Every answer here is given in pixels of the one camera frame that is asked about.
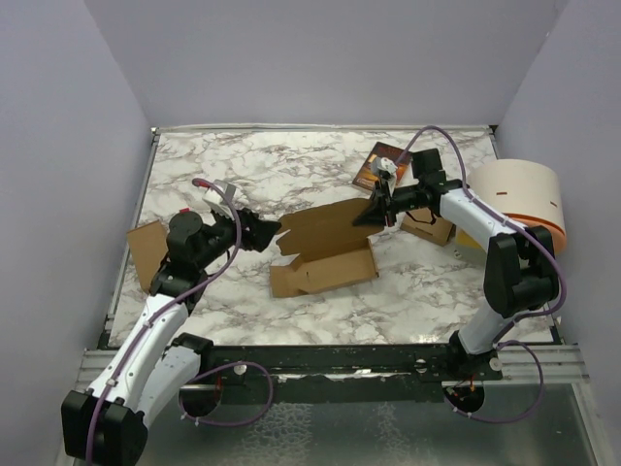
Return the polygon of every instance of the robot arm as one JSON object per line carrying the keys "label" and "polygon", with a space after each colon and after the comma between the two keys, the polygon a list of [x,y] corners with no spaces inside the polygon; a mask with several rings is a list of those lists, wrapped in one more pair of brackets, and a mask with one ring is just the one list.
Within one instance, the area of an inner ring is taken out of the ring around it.
{"label": "robot arm", "polygon": [[[418,184],[395,189],[390,184],[392,171],[376,170],[378,181],[371,206],[354,220],[354,225],[392,226],[398,213],[429,208],[435,216],[463,228],[487,251],[483,283],[486,302],[473,319],[450,338],[448,364],[456,375],[469,376],[473,367],[491,354],[499,335],[518,313],[536,310],[556,298],[558,276],[534,245],[504,221],[498,221],[481,209],[464,191],[460,180],[446,179],[438,150],[415,153],[411,167]],[[553,255],[552,237],[546,228],[528,228],[515,220],[512,223],[525,229]]]}
{"label": "robot arm", "polygon": [[[232,195],[231,186],[223,186]],[[195,212],[170,221],[168,253],[153,278],[145,307],[123,346],[86,393],[71,391],[62,407],[67,454],[86,459],[87,435],[94,415],[92,459],[101,465],[133,466],[147,443],[147,431],[180,388],[201,372],[212,342],[183,334],[171,338],[191,315],[203,290],[176,302],[208,275],[205,268],[236,242],[231,213],[210,196],[215,223]],[[264,250],[280,224],[259,219],[249,209],[237,211],[243,250]],[[170,308],[161,313],[164,306]]]}

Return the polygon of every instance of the marble surface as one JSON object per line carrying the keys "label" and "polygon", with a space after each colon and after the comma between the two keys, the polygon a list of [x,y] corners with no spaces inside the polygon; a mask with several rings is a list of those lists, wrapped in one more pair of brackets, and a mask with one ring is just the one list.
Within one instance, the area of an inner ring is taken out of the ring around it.
{"label": "marble surface", "polygon": [[[453,130],[469,170],[495,158],[485,128]],[[365,193],[351,180],[377,141],[404,147],[411,132],[192,132],[162,134],[140,224],[168,222],[189,207],[211,216],[191,179],[236,184],[238,206],[267,219]],[[438,147],[450,178],[459,175],[454,153],[440,134],[426,134],[414,150]],[[411,174],[401,185],[411,183]],[[444,248],[397,227],[372,237],[379,277],[318,295],[275,299],[269,266],[283,262],[275,243],[263,253],[242,251],[205,292],[180,332],[220,345],[328,345],[446,342],[474,314],[483,270]],[[220,258],[209,271],[224,261]],[[127,266],[110,347],[122,344],[145,302],[133,263]],[[527,319],[508,337],[551,341],[545,319]]]}

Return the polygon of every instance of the flattened cardboard box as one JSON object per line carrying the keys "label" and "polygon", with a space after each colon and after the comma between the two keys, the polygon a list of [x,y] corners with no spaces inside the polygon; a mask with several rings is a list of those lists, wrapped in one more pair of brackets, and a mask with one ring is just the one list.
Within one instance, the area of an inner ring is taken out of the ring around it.
{"label": "flattened cardboard box", "polygon": [[168,252],[166,228],[158,220],[127,232],[127,244],[136,265],[140,288],[148,292],[151,280]]}
{"label": "flattened cardboard box", "polygon": [[314,207],[283,216],[277,240],[282,255],[299,254],[289,265],[270,267],[275,298],[320,293],[378,276],[369,236],[382,226],[353,226],[368,199]]}
{"label": "flattened cardboard box", "polygon": [[448,243],[454,227],[450,221],[438,217],[436,222],[431,225],[432,215],[427,208],[410,211],[410,214],[420,221],[414,221],[409,216],[404,216],[404,221],[401,223],[402,230],[431,241],[438,246],[445,246]]}

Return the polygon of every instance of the beige tape roll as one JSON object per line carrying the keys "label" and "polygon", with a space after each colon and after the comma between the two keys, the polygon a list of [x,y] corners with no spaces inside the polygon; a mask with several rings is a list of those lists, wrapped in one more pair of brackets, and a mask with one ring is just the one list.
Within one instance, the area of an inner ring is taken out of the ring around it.
{"label": "beige tape roll", "polygon": [[556,173],[528,160],[502,159],[473,170],[471,189],[496,210],[552,233],[555,252],[567,245],[561,189]]}

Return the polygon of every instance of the white wall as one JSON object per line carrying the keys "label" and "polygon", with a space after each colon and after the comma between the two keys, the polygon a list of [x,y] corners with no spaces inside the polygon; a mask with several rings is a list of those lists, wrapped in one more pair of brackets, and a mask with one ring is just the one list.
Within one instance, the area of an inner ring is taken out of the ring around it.
{"label": "white wall", "polygon": [[566,0],[85,0],[152,125],[499,123]]}
{"label": "white wall", "polygon": [[50,465],[150,135],[81,0],[0,10],[0,464]]}
{"label": "white wall", "polygon": [[621,2],[571,0],[498,130],[503,157],[554,169],[569,246],[563,327],[578,341],[621,459]]}

